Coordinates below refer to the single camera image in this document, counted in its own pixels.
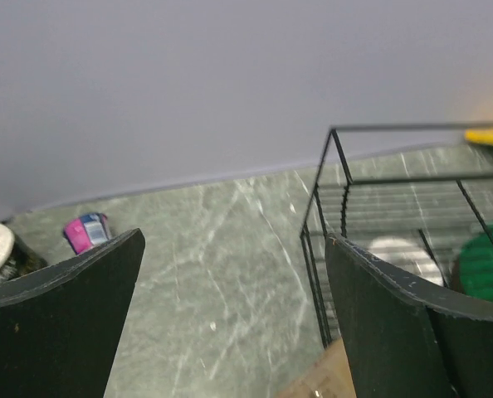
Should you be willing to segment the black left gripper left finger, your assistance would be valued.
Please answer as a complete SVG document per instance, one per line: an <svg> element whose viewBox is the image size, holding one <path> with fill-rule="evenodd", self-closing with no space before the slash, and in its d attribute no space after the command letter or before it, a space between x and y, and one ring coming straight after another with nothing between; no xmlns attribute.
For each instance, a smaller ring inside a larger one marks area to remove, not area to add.
<svg viewBox="0 0 493 398"><path fill-rule="evenodd" d="M0 284L0 397L102 397L145 248L141 230Z"/></svg>

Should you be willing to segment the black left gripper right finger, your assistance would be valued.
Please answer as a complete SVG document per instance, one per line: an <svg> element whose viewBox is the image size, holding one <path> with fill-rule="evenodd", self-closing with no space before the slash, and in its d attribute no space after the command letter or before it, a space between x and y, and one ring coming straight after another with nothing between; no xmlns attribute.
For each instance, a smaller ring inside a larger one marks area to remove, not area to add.
<svg viewBox="0 0 493 398"><path fill-rule="evenodd" d="M493 303L440 287L339 234L325 262L359 397L493 397Z"/></svg>

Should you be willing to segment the brown cardboard box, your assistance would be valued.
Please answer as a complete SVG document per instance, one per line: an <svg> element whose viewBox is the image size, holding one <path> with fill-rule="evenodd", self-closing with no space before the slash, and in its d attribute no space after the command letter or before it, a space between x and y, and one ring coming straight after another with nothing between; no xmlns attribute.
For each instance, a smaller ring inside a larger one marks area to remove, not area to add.
<svg viewBox="0 0 493 398"><path fill-rule="evenodd" d="M343 339L332 342L315 364L277 397L356 398Z"/></svg>

